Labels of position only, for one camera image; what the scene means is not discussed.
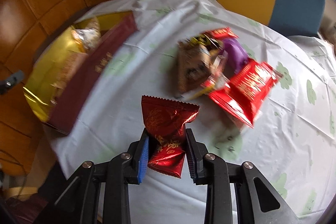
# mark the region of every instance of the metal screw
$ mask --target metal screw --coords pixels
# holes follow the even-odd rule
[[[205,158],[207,160],[214,160],[216,158],[216,156],[212,153],[208,153],[208,154],[205,154]]]
[[[121,158],[123,160],[128,160],[130,157],[131,157],[131,154],[127,152],[121,154]]]
[[[250,163],[249,161],[244,162],[243,165],[247,169],[252,169],[253,168],[253,163]]]
[[[87,161],[83,162],[82,166],[84,168],[90,168],[92,166],[92,162],[87,160]]]

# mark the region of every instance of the maroon fabric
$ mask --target maroon fabric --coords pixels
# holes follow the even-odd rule
[[[65,133],[70,133],[86,98],[105,65],[136,30],[137,25],[133,14],[130,14],[103,35],[102,43],[89,55],[68,82],[56,107],[51,112],[48,121],[50,125]]]
[[[25,201],[9,198],[6,203],[19,224],[32,224],[48,204],[39,194],[34,194]]]

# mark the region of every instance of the purple snack packet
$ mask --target purple snack packet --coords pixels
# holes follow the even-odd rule
[[[227,52],[227,62],[235,71],[235,74],[240,72],[243,66],[248,62],[248,54],[239,44],[238,40],[235,38],[225,38],[223,41],[223,49],[218,55],[221,55],[225,50]]]

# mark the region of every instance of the plastic tablecloth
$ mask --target plastic tablecloth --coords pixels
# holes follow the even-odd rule
[[[315,223],[336,193],[336,79],[332,48],[315,38],[289,40],[229,12],[215,0],[112,0],[81,19],[133,10],[139,32],[107,65],[69,136],[51,145],[66,177],[85,160],[101,163],[125,152],[143,130],[141,96],[174,99],[177,43],[202,31],[229,26],[250,57],[284,74],[261,107],[254,129],[239,132],[208,97],[187,126],[225,161],[253,162],[302,223]],[[102,185],[99,214],[105,186]],[[236,221],[234,190],[231,188]],[[185,162],[182,178],[147,169],[129,186],[133,223],[204,222],[206,186],[193,184]]]

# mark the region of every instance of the shiny red wrapper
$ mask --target shiny red wrapper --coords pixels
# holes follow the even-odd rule
[[[234,32],[232,32],[230,27],[206,31],[205,34],[215,39],[239,38]]]
[[[266,62],[253,59],[225,84],[222,90],[211,92],[209,97],[227,112],[253,128],[254,118],[270,89],[282,78]]]
[[[148,167],[181,178],[185,155],[185,123],[192,122],[199,106],[157,97],[142,96],[143,123],[158,144]]]

